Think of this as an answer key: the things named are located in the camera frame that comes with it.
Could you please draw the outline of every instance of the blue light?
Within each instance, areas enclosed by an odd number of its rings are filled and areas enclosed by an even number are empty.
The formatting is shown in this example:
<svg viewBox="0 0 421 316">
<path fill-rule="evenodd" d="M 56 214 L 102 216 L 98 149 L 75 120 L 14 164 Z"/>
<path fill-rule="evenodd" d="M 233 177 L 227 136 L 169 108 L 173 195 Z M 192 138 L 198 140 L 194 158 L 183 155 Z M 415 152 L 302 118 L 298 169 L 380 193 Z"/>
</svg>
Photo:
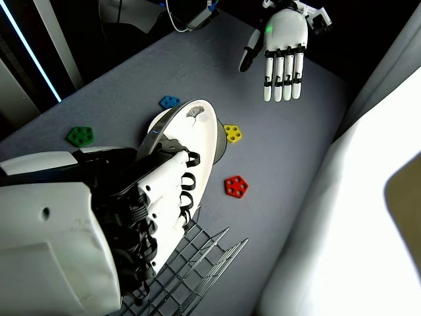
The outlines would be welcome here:
<svg viewBox="0 0 421 316">
<path fill-rule="evenodd" d="M 41 75 L 44 77 L 45 82 L 47 83 L 47 85 L 49 86 L 51 92 L 53 92 L 54 96 L 56 97 L 58 102 L 61 102 L 61 98 L 59 97 L 58 93 L 55 91 L 53 85 L 51 84 L 50 80 L 47 77 L 47 74 L 45 73 L 45 71 L 42 69 L 41 64 L 39 63 L 39 61 L 37 60 L 37 57 L 35 57 L 34 52 L 32 51 L 31 47 L 29 46 L 28 42 L 26 41 L 24 34 L 22 34 L 22 32 L 20 31 L 20 28 L 18 26 L 18 24 L 16 23 L 16 21 L 14 20 L 11 12 L 9 11 L 9 9 L 6 6 L 6 3 L 4 2 L 4 0 L 0 0 L 0 5 L 3 8 L 4 12 L 7 15 L 7 18 L 9 19 L 9 21 L 11 22 L 14 30 L 16 31 L 16 33 L 18 34 L 20 40 L 22 41 L 22 43 L 24 44 L 26 50 L 28 51 L 29 55 L 31 56 L 32 60 L 34 61 L 35 65 L 37 66 L 39 72 L 41 73 Z"/>
</svg>

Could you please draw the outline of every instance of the black cable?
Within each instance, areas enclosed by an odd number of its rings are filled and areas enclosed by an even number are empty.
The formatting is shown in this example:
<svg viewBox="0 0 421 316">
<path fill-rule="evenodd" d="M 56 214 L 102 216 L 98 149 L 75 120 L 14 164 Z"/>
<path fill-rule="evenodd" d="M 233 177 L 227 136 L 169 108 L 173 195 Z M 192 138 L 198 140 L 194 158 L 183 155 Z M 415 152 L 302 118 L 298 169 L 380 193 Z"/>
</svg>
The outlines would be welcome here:
<svg viewBox="0 0 421 316">
<path fill-rule="evenodd" d="M 118 6 L 118 16 L 117 16 L 117 23 L 120 23 L 120 13 L 121 13 L 121 7 L 123 5 L 123 0 L 120 0 L 120 5 Z"/>
</svg>

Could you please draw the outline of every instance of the metal dish rack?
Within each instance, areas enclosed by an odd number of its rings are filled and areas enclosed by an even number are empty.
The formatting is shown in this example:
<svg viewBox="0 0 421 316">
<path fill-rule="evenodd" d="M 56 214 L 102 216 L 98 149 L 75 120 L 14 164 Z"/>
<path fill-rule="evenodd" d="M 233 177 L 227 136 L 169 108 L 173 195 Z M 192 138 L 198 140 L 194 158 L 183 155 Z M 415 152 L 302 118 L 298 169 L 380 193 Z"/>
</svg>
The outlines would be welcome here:
<svg viewBox="0 0 421 316">
<path fill-rule="evenodd" d="M 210 236 L 197 221 L 191 222 L 192 226 L 159 274 L 149 281 L 149 301 L 137 306 L 126 296 L 121 309 L 109 316 L 191 315 L 249 241 L 244 239 L 224 251 L 218 242 L 230 228 Z M 141 298 L 143 294 L 135 291 L 134 295 Z"/>
</svg>

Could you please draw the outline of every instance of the gray fabric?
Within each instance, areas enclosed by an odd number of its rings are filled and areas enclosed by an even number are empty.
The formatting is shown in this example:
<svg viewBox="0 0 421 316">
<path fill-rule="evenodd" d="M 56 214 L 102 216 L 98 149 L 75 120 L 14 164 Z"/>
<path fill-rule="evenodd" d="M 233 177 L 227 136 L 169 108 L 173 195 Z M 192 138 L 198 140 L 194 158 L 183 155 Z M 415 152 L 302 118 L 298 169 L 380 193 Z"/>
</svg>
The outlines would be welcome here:
<svg viewBox="0 0 421 316">
<path fill-rule="evenodd" d="M 195 315 L 250 314 L 347 106 L 344 82 L 308 59 L 299 100 L 264 102 L 262 54 L 237 71 L 252 31 L 220 14 L 202 30 L 174 32 L 0 143 L 1 160 L 74 151 L 67 133 L 91 126 L 93 145 L 137 147 L 167 94 L 206 99 L 224 124 L 238 125 L 243 139 L 214 166 L 199 224 L 210 234 L 230 226 L 222 247 L 250 241 Z M 224 193 L 224 179 L 237 174 L 249 184 L 242 199 Z"/>
<path fill-rule="evenodd" d="M 338 128 L 340 137 L 421 66 L 421 5 L 357 95 Z"/>
</svg>

